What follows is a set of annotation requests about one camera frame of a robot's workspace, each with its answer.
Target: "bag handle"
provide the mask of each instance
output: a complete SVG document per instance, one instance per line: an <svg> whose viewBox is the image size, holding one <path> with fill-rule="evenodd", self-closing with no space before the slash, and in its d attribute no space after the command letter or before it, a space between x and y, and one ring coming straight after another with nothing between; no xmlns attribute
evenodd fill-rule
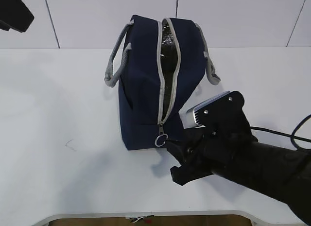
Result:
<svg viewBox="0 0 311 226"><path fill-rule="evenodd" d="M121 34L118 37L118 40L115 44L115 47L112 50L112 53L110 55L109 61L108 61L108 65L106 68L106 73L105 73L105 78L104 81L106 83L106 85L108 87L114 87L117 83L117 81L120 78L120 75L122 74L125 65L127 63L127 58L128 58L128 51L132 49L132 43L128 43L127 46L125 47L125 49L123 50L123 54L122 54L122 59L121 59L121 65L119 67L119 69L116 71L115 74L113 74L113 60L115 59L115 56L118 52L118 49L120 47L120 44L122 43L122 40L125 36L125 34L127 33L127 31L129 30L129 28L134 24L134 20L131 20L128 24L125 25L125 27L122 29Z"/></svg>
<svg viewBox="0 0 311 226"><path fill-rule="evenodd" d="M195 25L200 30L201 37L202 37L202 40L203 40L203 43L204 43L204 52L203 52L203 54L204 54L204 57L205 57L206 63L207 63L207 66L206 66L207 79L209 80L209 82L211 84L217 85L217 84L219 84L221 79L215 73L215 67L214 67L214 64L213 64L211 58L209 57L208 49L207 49L207 43L206 43L204 34L202 32L202 29L201 29L201 27L197 23L195 23Z"/></svg>

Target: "black object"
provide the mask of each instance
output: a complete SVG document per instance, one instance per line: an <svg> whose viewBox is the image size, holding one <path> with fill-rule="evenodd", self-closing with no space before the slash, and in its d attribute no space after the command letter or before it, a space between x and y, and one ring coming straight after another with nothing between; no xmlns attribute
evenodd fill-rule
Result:
<svg viewBox="0 0 311 226"><path fill-rule="evenodd" d="M0 29L25 32L33 20L33 14L22 0L0 0Z"/></svg>
<svg viewBox="0 0 311 226"><path fill-rule="evenodd" d="M309 151L259 143L243 105L243 96L231 92L197 111L196 119L205 127L186 129L186 142L166 142L181 164L171 168L173 181L184 185L216 174L288 204L311 225Z"/></svg>

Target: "zipper pull ring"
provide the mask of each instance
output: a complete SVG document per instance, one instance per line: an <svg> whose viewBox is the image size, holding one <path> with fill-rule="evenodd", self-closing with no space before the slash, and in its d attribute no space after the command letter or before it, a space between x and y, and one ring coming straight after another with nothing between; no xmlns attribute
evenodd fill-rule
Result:
<svg viewBox="0 0 311 226"><path fill-rule="evenodd" d="M163 124L164 124L163 122L160 122L160 123L159 123L159 135L158 135L158 137L155 139L155 146L156 146L156 147L161 147L161 146L163 146L163 145L165 144L165 140L167 140L167 139L169 138L168 134L165 134L165 133L164 133ZM163 141L162 144L158 144L158 140L159 140L160 138L164 139L164 141Z"/></svg>

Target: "metal ring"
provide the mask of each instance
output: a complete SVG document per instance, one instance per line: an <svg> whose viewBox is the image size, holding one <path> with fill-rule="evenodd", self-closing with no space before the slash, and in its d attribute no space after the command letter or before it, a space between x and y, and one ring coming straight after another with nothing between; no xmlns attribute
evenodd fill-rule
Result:
<svg viewBox="0 0 311 226"><path fill-rule="evenodd" d="M165 137L166 137L165 140L167 140L167 139L169 138L169 136L168 136L167 134L161 134L161 135L159 135L159 136L155 139L155 146L161 147L161 146L163 146L163 145L165 144L165 141L164 141L161 145L158 145L158 144L157 144L157 141L158 141L159 138L161 138L162 136L165 136Z"/></svg>

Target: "navy blue bag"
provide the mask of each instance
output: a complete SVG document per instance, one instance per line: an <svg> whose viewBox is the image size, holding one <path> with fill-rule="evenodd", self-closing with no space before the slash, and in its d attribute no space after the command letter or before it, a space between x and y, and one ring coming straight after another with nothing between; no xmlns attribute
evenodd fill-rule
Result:
<svg viewBox="0 0 311 226"><path fill-rule="evenodd" d="M126 34L121 66L113 75L113 59ZM191 20L162 22L132 16L110 56L105 82L119 81L120 124L128 150L161 147L165 139L183 139L179 110L203 78L216 85L206 41Z"/></svg>

